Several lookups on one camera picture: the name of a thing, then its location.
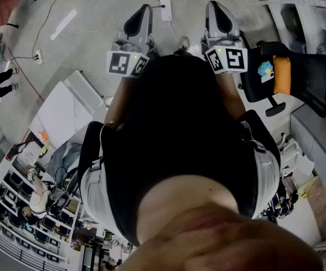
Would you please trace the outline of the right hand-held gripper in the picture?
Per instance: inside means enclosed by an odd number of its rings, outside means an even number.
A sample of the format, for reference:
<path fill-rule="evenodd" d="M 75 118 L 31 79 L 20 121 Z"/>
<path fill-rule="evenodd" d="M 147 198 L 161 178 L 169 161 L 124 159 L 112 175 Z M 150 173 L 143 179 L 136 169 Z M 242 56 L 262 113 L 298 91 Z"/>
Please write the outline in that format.
<path fill-rule="evenodd" d="M 213 72 L 216 75 L 246 72 L 248 49 L 233 14 L 222 4 L 210 1 L 206 7 L 206 28 L 201 49 Z"/>

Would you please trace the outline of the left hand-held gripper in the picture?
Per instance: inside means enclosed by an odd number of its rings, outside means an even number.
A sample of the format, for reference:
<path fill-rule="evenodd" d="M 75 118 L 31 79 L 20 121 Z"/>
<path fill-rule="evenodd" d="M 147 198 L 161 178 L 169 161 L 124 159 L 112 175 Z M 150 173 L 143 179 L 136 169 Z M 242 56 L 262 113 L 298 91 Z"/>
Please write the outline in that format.
<path fill-rule="evenodd" d="M 137 41 L 114 39 L 107 51 L 106 72 L 109 75 L 138 78 L 155 56 L 152 32 L 152 7 L 144 4 L 129 13 L 119 23 L 119 31 Z"/>

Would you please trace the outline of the person's right forearm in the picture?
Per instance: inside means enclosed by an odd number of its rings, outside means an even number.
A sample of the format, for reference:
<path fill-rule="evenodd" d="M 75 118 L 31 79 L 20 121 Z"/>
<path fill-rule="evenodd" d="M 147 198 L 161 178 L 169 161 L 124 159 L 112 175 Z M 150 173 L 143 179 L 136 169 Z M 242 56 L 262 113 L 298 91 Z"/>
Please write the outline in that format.
<path fill-rule="evenodd" d="M 217 74 L 215 79 L 226 110 L 235 120 L 238 120 L 246 112 L 246 109 L 237 90 L 233 75 Z"/>

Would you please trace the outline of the person's left forearm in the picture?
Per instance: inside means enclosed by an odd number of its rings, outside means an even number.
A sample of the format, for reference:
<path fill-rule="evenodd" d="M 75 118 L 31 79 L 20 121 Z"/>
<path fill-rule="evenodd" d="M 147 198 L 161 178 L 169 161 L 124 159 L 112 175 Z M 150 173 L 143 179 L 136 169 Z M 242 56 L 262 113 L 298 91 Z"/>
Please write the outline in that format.
<path fill-rule="evenodd" d="M 105 116 L 104 125 L 117 130 L 124 124 L 137 82 L 137 78 L 123 77 L 121 79 Z"/>

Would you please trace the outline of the person's pale shoe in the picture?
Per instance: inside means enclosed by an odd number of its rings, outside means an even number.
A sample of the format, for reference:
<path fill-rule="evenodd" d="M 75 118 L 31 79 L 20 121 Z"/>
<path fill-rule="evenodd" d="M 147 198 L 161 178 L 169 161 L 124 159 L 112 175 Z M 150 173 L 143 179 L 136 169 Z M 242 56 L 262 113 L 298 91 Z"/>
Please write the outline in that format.
<path fill-rule="evenodd" d="M 182 36 L 178 41 L 178 51 L 187 52 L 190 48 L 190 39 L 186 36 Z"/>

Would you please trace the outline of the light blue soft item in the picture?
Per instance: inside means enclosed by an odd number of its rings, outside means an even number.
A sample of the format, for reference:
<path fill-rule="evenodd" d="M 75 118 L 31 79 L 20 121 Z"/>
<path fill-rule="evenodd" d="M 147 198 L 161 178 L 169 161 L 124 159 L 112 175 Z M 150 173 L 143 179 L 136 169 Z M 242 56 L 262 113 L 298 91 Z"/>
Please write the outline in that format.
<path fill-rule="evenodd" d="M 261 65 L 258 67 L 258 74 L 261 77 L 265 77 L 266 75 L 271 74 L 274 71 L 274 68 L 270 61 L 262 62 Z"/>

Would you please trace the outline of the orange cushion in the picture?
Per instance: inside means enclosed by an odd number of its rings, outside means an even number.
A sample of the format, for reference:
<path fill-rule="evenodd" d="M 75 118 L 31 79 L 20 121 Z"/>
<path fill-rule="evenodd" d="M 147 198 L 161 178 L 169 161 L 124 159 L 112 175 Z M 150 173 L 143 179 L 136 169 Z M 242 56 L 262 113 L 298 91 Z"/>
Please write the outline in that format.
<path fill-rule="evenodd" d="M 274 63 L 274 94 L 290 95 L 291 90 L 291 63 L 289 58 L 273 56 Z"/>

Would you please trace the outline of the black office chair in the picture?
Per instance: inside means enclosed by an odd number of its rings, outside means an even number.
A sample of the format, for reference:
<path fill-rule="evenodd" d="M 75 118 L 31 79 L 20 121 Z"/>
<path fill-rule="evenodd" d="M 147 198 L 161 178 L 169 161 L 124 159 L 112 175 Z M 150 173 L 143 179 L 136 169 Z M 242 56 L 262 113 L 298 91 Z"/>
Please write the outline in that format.
<path fill-rule="evenodd" d="M 272 105 L 266 110 L 268 117 L 285 110 L 285 103 L 274 100 L 274 71 L 265 77 L 258 74 L 262 62 L 270 61 L 274 67 L 274 55 L 290 60 L 290 96 L 306 103 L 320 117 L 326 117 L 326 55 L 296 53 L 281 42 L 259 42 L 255 49 L 248 51 L 248 70 L 241 74 L 247 100 L 254 103 L 268 99 Z"/>

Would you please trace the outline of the person's torso in black shirt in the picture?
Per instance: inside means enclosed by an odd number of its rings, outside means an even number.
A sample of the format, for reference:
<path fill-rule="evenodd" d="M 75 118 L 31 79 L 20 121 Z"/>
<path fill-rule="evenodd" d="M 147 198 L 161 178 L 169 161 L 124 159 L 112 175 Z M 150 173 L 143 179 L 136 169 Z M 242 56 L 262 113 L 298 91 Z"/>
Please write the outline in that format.
<path fill-rule="evenodd" d="M 207 62 L 196 56 L 163 56 L 149 62 L 138 78 L 120 129 L 104 125 L 108 185 L 114 198 L 129 184 L 139 189 L 136 221 L 140 201 L 152 187 L 184 175 L 208 178 L 228 188 L 240 213 L 239 204 L 257 192 L 250 138 L 280 162 L 275 141 L 254 110 L 238 120 L 228 113 Z"/>

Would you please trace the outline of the white table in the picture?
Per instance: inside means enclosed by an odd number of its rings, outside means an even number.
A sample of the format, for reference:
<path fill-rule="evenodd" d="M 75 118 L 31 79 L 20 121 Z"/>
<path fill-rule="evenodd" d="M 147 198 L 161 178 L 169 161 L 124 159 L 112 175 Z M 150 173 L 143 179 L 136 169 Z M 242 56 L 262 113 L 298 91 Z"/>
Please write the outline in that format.
<path fill-rule="evenodd" d="M 93 120 L 103 98 L 80 71 L 60 81 L 45 99 L 30 124 L 30 131 L 49 148 L 56 150 Z M 45 130 L 49 141 L 38 132 Z"/>

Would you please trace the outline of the white step stool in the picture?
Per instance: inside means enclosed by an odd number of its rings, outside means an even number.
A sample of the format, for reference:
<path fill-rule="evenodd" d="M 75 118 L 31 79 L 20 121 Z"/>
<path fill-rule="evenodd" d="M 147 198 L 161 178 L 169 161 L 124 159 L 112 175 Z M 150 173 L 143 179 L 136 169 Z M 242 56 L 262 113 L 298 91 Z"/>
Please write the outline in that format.
<path fill-rule="evenodd" d="M 294 170 L 309 176 L 314 169 L 314 162 L 303 152 L 298 142 L 291 136 L 281 133 L 281 141 L 277 144 L 281 158 L 281 177 L 286 177 Z"/>

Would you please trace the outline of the grey cabinet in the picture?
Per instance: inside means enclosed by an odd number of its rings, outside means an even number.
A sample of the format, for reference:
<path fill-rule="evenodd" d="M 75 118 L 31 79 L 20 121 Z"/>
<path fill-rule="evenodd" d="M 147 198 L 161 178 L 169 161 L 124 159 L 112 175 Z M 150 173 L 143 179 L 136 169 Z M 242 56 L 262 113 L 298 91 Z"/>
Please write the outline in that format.
<path fill-rule="evenodd" d="M 314 162 L 314 170 L 326 191 L 326 117 L 320 117 L 304 104 L 290 114 L 290 134 Z"/>

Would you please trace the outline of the person's grey harness vest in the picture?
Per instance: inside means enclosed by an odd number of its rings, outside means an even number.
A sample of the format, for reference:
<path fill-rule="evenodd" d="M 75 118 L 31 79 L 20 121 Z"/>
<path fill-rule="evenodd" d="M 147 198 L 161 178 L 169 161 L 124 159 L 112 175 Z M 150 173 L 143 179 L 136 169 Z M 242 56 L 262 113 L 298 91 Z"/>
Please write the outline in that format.
<path fill-rule="evenodd" d="M 104 125 L 93 121 L 88 125 L 78 166 L 80 194 L 88 215 L 115 235 L 139 245 L 136 237 L 135 207 L 140 191 L 133 184 L 128 190 L 119 191 L 113 197 L 113 188 L 108 185 L 103 156 L 102 131 Z M 279 185 L 280 162 L 270 150 L 254 139 L 254 158 L 257 167 L 257 192 L 254 198 L 239 204 L 240 213 L 256 218 L 273 197 Z"/>

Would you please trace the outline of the white shelf with black bins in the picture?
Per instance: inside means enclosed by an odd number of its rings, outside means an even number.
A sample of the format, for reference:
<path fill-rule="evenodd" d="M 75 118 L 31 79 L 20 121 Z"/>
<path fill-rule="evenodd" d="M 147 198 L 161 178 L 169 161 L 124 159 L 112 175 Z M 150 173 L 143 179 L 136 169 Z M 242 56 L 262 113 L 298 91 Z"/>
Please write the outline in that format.
<path fill-rule="evenodd" d="M 35 184 L 15 157 L 0 163 L 0 252 L 34 271 L 69 271 L 72 237 L 81 200 L 64 195 L 64 207 L 31 226 L 17 212 L 29 204 Z"/>

